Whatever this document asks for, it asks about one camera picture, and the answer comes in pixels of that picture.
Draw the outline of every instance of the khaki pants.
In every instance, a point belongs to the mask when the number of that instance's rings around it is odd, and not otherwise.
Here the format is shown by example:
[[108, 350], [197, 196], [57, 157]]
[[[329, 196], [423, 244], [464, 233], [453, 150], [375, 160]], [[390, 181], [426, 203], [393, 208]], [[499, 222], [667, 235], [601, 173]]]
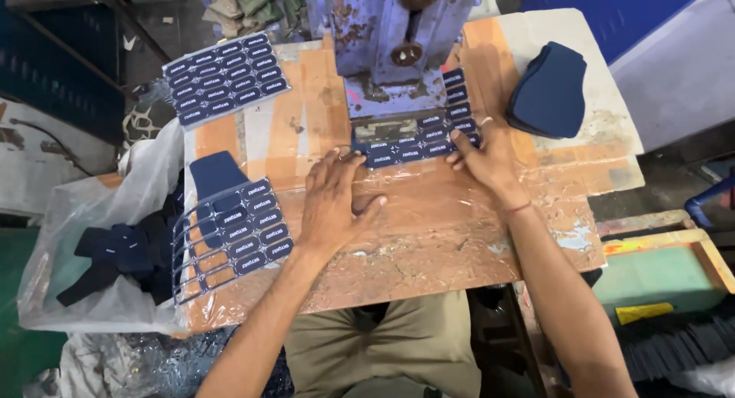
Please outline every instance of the khaki pants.
[[297, 398], [340, 396], [372, 377], [409, 377], [452, 398], [480, 394], [464, 290], [391, 302], [369, 333], [349, 309], [298, 316], [285, 347]]

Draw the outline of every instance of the person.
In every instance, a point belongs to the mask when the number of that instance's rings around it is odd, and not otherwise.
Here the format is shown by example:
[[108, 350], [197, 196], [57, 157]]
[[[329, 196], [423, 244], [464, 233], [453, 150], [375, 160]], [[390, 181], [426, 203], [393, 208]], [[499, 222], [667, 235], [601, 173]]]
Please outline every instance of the person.
[[[610, 320], [518, 180], [510, 130], [486, 119], [479, 149], [454, 130], [450, 137], [458, 151], [446, 160], [455, 170], [468, 168], [500, 199], [528, 293], [573, 393], [636, 396]], [[364, 160], [359, 153], [340, 156], [335, 148], [311, 169], [301, 235], [278, 278], [210, 369], [198, 398], [260, 396], [281, 345], [299, 398], [479, 395], [464, 290], [391, 302], [368, 333], [354, 329], [349, 309], [296, 316], [320, 271], [387, 202], [376, 196], [363, 212], [353, 213], [351, 187]]]

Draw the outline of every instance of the left hand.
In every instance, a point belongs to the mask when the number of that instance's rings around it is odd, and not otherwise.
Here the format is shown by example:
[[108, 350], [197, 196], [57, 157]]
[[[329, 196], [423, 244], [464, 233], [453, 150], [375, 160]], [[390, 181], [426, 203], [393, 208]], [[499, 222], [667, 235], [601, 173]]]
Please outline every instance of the left hand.
[[349, 241], [370, 226], [388, 201], [375, 196], [359, 215], [352, 213], [352, 181], [355, 170], [365, 161], [359, 152], [340, 157], [340, 149], [329, 151], [307, 176], [307, 196], [301, 236], [297, 244], [316, 256], [320, 269]]

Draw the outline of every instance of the press machine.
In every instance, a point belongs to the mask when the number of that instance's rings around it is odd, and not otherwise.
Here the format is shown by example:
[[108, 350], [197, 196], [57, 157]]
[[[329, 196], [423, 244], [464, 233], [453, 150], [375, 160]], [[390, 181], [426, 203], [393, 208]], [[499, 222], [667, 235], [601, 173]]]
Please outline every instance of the press machine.
[[482, 0], [307, 0], [312, 34], [330, 32], [357, 142], [409, 138], [442, 115], [440, 66]]

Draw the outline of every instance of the black cable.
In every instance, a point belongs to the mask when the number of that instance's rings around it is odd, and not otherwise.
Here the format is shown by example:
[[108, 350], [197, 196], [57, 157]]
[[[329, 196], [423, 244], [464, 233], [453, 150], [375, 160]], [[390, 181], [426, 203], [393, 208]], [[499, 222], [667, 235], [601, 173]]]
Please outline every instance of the black cable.
[[61, 141], [59, 139], [57, 139], [55, 135], [51, 134], [45, 128], [41, 128], [41, 127], [37, 126], [36, 124], [30, 123], [30, 122], [27, 122], [27, 121], [21, 121], [19, 119], [14, 119], [14, 118], [10, 119], [10, 123], [11, 124], [20, 124], [20, 125], [24, 125], [26, 127], [31, 127], [34, 130], [41, 131], [44, 134], [48, 135], [49, 137], [51, 137], [52, 140], [54, 140], [54, 142], [56, 142], [56, 144], [58, 144], [59, 148], [61, 148], [61, 151], [71, 161], [71, 164], [73, 166], [75, 166], [76, 168], [78, 168], [79, 171], [83, 172], [84, 174], [88, 175], [89, 177], [94, 177], [94, 175], [92, 173], [90, 173], [87, 170], [85, 170], [85, 168], [82, 167], [79, 164], [78, 158], [68, 148], [66, 148], [66, 146], [64, 144], [62, 144]]

